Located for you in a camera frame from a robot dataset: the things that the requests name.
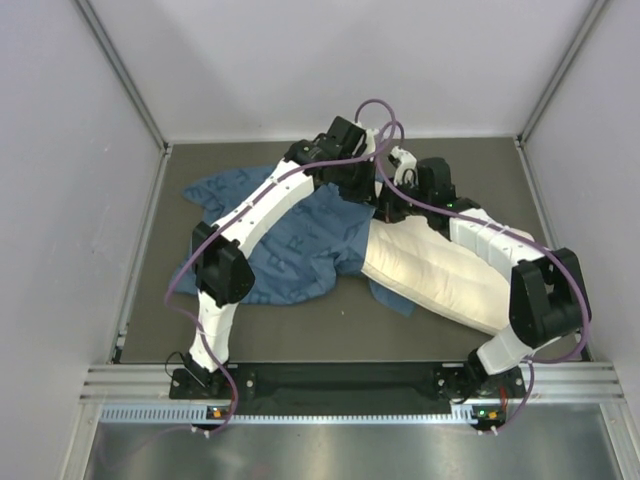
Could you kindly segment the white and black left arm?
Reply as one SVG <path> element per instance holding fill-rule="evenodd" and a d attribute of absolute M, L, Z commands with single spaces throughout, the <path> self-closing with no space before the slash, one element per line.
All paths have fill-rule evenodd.
<path fill-rule="evenodd" d="M 255 275 L 249 257 L 262 237 L 297 203 L 328 183 L 366 196 L 360 185 L 372 171 L 379 132 L 336 117 L 325 133 L 293 143 L 266 179 L 238 206 L 212 224 L 199 223 L 185 266 L 198 291 L 196 333 L 176 374 L 176 383 L 204 397 L 220 394 L 230 381 L 223 365 L 239 303 Z"/>

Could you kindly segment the cream white pillow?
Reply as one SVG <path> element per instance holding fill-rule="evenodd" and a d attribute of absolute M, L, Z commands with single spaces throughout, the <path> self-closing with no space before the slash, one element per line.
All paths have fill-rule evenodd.
<path fill-rule="evenodd" d="M 421 216 L 372 220 L 362 273 L 404 300 L 489 335 L 506 327 L 509 284 Z"/>

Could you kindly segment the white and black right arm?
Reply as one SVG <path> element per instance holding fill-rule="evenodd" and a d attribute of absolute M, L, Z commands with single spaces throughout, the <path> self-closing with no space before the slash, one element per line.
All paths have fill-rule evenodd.
<path fill-rule="evenodd" d="M 424 216 L 432 230 L 483 260 L 509 284 L 507 326 L 465 362 L 466 397 L 492 394 L 502 385 L 503 373 L 539 349 L 573 333 L 588 334 L 591 310 L 573 251 L 551 251 L 458 196 L 442 158 L 418 160 L 394 148 L 389 160 L 396 171 L 385 179 L 377 199 L 382 219 Z"/>

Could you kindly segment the blue cartoon print pillowcase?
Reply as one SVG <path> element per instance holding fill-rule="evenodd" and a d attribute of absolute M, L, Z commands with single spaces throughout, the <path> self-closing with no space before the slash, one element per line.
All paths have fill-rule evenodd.
<path fill-rule="evenodd" d="M 273 171 L 271 167 L 226 170 L 184 188 L 185 200 L 203 209 L 208 224 L 229 214 Z M 360 277 L 373 210 L 347 202 L 333 184 L 291 208 L 253 249 L 255 275 L 246 305 L 288 306 L 330 293 L 340 276 Z"/>

